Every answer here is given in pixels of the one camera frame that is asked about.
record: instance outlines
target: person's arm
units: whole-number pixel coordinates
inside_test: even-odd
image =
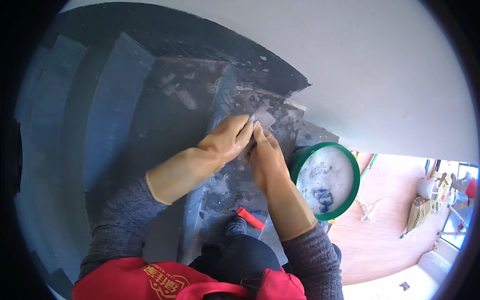
[[[152,219],[218,172],[247,145],[253,131],[253,124],[247,123],[248,117],[227,117],[197,148],[176,154],[108,199],[93,230],[88,255],[81,263],[79,280],[107,261],[141,257],[143,238]]]
[[[268,201],[268,212],[292,273],[308,300],[343,299],[339,261],[327,234],[290,179],[277,140],[255,123],[257,146],[248,157],[254,179]]]

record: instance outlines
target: black pants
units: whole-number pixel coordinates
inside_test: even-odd
[[[340,249],[335,244],[333,247],[341,261]],[[189,266],[218,281],[237,285],[240,285],[244,278],[260,278],[261,281],[263,271],[267,268],[280,271],[280,263],[273,250],[261,240],[244,234],[222,236],[203,244],[202,255]],[[283,268],[287,273],[291,273],[288,263],[283,265]]]

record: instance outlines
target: person's left hand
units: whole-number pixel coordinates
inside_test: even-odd
[[[252,137],[253,123],[248,122],[249,117],[228,116],[221,120],[218,126],[199,142],[198,148],[211,153],[222,168],[238,156]]]

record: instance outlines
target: person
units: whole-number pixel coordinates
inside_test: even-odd
[[[248,118],[227,117],[196,148],[176,154],[108,199],[73,299],[343,299],[334,246],[290,180],[277,140]],[[240,217],[227,224],[224,236],[205,243],[189,266],[144,261],[145,232],[158,212],[237,157],[252,135],[256,147],[246,159],[267,198],[288,263],[280,267],[270,247],[245,235],[247,224]]]

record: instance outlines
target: red apron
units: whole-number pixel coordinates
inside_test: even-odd
[[[253,299],[244,287],[218,282],[186,265],[175,262],[147,264],[138,257],[104,263],[77,282],[72,297],[74,300],[202,300],[205,294],[213,292]],[[265,269],[255,299],[306,300],[306,297],[303,285],[294,275]]]

